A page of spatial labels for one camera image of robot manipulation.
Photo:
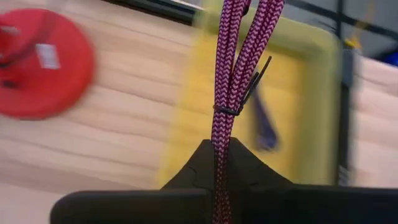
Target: white label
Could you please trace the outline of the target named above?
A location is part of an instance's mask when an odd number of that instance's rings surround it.
[[[60,69],[57,48],[50,44],[36,44],[37,55],[42,68]]]

